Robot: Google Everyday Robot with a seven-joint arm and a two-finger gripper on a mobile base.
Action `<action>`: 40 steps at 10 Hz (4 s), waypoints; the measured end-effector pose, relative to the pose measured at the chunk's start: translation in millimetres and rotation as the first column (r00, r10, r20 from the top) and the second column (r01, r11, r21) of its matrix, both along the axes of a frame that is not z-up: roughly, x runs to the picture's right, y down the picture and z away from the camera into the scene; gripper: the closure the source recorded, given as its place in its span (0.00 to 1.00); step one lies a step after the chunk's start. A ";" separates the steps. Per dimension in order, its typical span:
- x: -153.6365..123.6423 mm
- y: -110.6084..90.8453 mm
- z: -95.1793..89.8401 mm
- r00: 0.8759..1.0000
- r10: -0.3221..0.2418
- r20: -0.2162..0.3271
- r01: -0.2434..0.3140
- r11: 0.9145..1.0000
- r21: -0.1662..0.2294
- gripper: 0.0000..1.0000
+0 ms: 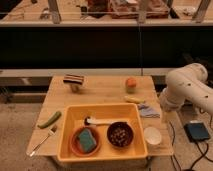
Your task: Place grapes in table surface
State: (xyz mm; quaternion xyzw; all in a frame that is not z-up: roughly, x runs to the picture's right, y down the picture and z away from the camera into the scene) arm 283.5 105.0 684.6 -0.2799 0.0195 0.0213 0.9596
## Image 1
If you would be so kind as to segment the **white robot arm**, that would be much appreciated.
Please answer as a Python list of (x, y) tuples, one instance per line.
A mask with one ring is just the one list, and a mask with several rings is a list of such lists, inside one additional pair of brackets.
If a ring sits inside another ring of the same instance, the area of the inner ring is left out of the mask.
[(164, 111), (179, 110), (186, 100), (213, 115), (213, 88), (206, 85), (207, 69), (200, 63), (171, 70), (159, 101)]

